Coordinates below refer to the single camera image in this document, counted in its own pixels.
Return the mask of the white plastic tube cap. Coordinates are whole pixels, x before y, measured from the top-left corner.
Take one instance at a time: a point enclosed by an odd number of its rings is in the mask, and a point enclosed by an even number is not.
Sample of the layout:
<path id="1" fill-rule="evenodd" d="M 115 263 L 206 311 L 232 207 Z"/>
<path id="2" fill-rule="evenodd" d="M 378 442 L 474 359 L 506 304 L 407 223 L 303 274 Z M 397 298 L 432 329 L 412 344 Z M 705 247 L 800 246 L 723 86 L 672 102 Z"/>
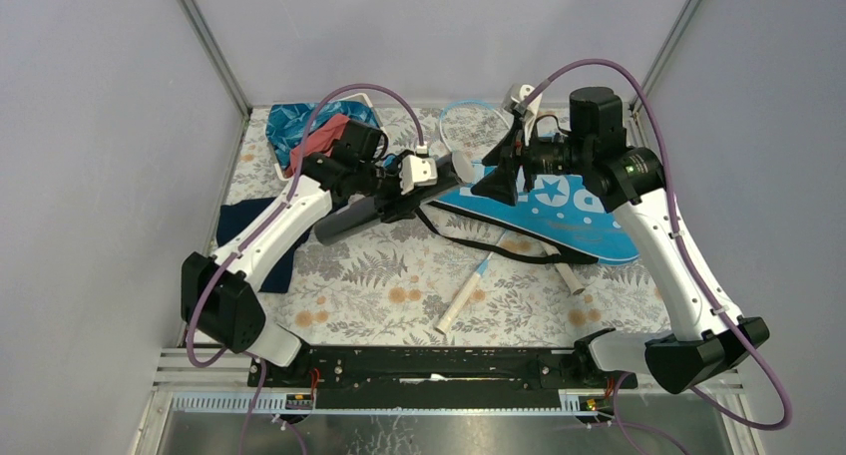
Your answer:
<path id="1" fill-rule="evenodd" d="M 475 169 L 467 155 L 460 151 L 453 151 L 450 157 L 454 173 L 458 180 L 463 185 L 473 184 L 475 181 Z"/>

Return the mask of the black shuttlecock tube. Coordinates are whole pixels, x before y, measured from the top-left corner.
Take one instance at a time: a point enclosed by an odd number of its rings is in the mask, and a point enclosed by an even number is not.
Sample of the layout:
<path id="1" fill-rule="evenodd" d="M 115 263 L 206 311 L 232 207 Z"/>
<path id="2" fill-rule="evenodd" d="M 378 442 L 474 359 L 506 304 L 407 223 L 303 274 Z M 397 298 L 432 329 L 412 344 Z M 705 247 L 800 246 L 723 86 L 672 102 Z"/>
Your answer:
<path id="1" fill-rule="evenodd" d="M 474 178 L 471 161 L 460 152 L 430 163 L 426 172 L 435 177 L 435 182 L 406 194 L 401 189 L 400 168 L 379 177 L 363 178 L 363 198 L 321 219 L 312 232 L 320 243 L 332 245 L 380 224 L 412 219 L 423 204 L 471 183 Z"/>

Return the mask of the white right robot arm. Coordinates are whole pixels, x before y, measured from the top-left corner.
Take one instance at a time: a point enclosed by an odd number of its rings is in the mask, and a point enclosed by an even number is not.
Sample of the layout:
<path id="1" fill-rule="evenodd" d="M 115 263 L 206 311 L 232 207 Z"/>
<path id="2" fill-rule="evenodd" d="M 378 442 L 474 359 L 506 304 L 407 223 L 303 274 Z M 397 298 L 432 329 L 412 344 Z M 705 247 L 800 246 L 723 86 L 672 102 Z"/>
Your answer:
<path id="1" fill-rule="evenodd" d="M 693 242 L 678 248 L 685 223 L 670 212 L 658 156 L 628 144 L 622 100 L 606 87 L 578 89 L 570 95 L 569 131 L 540 139 L 533 90 L 517 84 L 505 97 L 512 126 L 483 158 L 491 171 L 472 194 L 513 206 L 537 176 L 581 177 L 634 243 L 670 321 L 667 334 L 609 329 L 579 339 L 572 361 L 576 380 L 596 387 L 612 372 L 643 373 L 678 394 L 736 367 L 749 345 L 768 339 L 769 329 L 762 318 L 744 316 L 721 290 Z"/>

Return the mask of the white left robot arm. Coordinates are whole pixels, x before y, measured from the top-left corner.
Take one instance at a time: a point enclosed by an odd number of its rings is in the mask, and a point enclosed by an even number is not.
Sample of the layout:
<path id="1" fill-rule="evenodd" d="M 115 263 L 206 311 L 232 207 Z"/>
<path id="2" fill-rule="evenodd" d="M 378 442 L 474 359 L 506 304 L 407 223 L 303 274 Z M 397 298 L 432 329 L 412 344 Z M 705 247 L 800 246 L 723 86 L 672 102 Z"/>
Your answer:
<path id="1" fill-rule="evenodd" d="M 287 386 L 308 376 L 303 340 L 266 314 L 257 294 L 287 253 L 308 232 L 323 243 L 404 218 L 422 203 L 465 182 L 465 158 L 434 157 L 424 145 L 383 162 L 384 133 L 348 122 L 322 151 L 300 152 L 300 163 L 279 196 L 210 255 L 191 253 L 181 268 L 181 317 L 186 344 L 201 332 L 232 353 L 271 364 Z"/>

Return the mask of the blue racket cover bag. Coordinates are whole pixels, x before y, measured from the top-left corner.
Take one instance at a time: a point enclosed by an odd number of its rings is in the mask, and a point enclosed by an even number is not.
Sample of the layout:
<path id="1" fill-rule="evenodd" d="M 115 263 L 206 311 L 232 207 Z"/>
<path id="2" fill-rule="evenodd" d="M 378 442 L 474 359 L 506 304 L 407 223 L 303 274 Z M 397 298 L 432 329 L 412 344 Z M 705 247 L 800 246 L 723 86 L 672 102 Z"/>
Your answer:
<path id="1" fill-rule="evenodd" d="M 429 205 L 582 252 L 599 264 L 622 265 L 638 259 L 635 244 L 579 176 L 538 176 L 534 188 L 519 193 L 513 206 L 475 196 L 471 189 L 466 185 Z"/>

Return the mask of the floral patterned table mat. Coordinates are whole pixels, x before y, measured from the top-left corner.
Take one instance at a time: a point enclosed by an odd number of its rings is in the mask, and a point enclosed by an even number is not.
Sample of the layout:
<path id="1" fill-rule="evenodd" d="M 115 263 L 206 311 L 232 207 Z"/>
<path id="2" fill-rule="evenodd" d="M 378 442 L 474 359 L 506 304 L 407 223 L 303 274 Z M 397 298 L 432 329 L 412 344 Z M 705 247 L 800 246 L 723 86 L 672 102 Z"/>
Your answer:
<path id="1" fill-rule="evenodd" d="M 661 296 L 638 262 L 587 265 L 572 293 L 551 266 L 462 246 L 499 243 L 527 255 L 532 238 L 434 208 L 331 246 L 309 239 L 285 291 L 262 292 L 269 318 L 312 344 L 559 346 L 602 328 L 663 332 Z"/>

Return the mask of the salmon pink towel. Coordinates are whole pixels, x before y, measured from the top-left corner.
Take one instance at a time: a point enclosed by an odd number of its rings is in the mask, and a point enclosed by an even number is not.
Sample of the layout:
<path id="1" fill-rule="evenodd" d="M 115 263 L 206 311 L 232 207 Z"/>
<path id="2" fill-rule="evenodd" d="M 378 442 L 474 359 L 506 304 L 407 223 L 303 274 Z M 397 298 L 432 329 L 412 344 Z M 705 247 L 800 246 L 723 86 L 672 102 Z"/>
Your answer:
<path id="1" fill-rule="evenodd" d="M 343 114 L 332 116 L 322 127 L 311 133 L 305 143 L 300 143 L 291 150 L 289 163 L 282 174 L 286 178 L 292 177 L 299 167 L 300 156 L 305 157 L 312 153 L 330 154 L 332 144 L 342 137 L 349 122 L 350 118 Z"/>

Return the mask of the white perforated plastic basket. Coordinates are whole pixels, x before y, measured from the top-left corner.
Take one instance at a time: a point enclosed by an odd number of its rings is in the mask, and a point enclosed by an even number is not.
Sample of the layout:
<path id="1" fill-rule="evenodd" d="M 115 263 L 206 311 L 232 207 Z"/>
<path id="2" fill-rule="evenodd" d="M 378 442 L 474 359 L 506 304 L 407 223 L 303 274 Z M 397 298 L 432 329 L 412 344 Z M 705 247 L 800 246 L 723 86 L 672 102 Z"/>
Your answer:
<path id="1" fill-rule="evenodd" d="M 265 135 L 275 155 L 276 175 L 283 181 L 293 175 L 290 166 L 292 157 L 299 153 L 305 123 L 316 106 L 316 103 L 291 103 L 274 105 L 270 109 Z M 364 93 L 341 98 L 328 103 L 319 111 L 308 131 L 305 153 L 329 154 L 331 145 L 340 139 L 346 124 L 352 121 L 382 127 L 369 97 Z"/>

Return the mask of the teal leaf-patterned cloth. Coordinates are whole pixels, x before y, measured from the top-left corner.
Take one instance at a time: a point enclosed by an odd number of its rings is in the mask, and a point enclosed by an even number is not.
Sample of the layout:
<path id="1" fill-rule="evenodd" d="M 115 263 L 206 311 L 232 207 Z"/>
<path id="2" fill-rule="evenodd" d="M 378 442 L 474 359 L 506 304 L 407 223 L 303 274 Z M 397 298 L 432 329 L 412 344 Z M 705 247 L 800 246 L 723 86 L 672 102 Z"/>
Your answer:
<path id="1" fill-rule="evenodd" d="M 291 150 L 300 144 L 305 123 L 313 113 L 316 103 L 280 104 L 271 107 L 265 135 L 272 146 L 277 162 L 282 169 L 289 163 Z M 308 134 L 322 127 L 332 116 L 343 114 L 350 120 L 374 127 L 381 124 L 374 110 L 365 103 L 342 100 L 328 103 L 321 109 Z"/>

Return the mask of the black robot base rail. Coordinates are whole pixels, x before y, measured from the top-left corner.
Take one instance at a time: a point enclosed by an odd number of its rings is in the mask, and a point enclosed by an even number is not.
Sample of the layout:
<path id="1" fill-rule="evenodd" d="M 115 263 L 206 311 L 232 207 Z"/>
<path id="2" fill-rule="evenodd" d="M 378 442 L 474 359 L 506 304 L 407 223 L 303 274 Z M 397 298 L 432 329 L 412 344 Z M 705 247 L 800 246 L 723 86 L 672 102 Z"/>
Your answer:
<path id="1" fill-rule="evenodd" d="M 587 347 L 305 345 L 284 367 L 254 362 L 246 383 L 302 389 L 319 409 L 559 409 L 563 390 L 605 396 L 635 376 L 601 371 Z"/>

